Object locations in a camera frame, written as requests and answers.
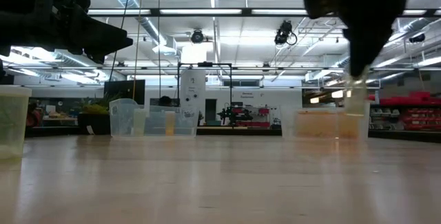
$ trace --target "potted plant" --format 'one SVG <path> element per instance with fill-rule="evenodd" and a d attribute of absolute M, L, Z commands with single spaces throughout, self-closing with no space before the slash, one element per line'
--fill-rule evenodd
<path fill-rule="evenodd" d="M 109 103 L 121 98 L 119 94 L 104 94 L 102 99 L 86 98 L 79 103 L 78 126 L 82 134 L 110 134 Z"/>

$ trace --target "plastic container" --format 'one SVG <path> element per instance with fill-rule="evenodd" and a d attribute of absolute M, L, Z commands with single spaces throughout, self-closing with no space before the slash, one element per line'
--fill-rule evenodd
<path fill-rule="evenodd" d="M 0 159 L 21 158 L 31 89 L 0 86 Z"/>
<path fill-rule="evenodd" d="M 196 136 L 199 111 L 196 109 L 148 106 L 131 99 L 110 102 L 110 132 L 118 139 L 147 136 Z"/>
<path fill-rule="evenodd" d="M 347 115 L 344 108 L 293 108 L 281 106 L 284 139 L 366 140 L 369 107 L 364 116 Z"/>

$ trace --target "table surface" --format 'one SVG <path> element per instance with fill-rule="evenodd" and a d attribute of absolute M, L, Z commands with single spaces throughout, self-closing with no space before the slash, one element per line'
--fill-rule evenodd
<path fill-rule="evenodd" d="M 0 223 L 441 223 L 441 146 L 273 136 L 28 139 Z"/>

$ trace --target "doorway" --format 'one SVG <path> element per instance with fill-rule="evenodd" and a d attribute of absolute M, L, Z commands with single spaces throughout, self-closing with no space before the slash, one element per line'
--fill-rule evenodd
<path fill-rule="evenodd" d="M 214 122 L 216 120 L 216 104 L 217 99 L 205 100 L 205 122 Z"/>

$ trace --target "yellow liquid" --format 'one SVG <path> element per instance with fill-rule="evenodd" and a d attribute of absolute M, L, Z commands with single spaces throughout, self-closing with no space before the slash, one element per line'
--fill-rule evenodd
<path fill-rule="evenodd" d="M 174 136 L 174 122 L 176 113 L 173 111 L 165 112 L 165 135 Z"/>

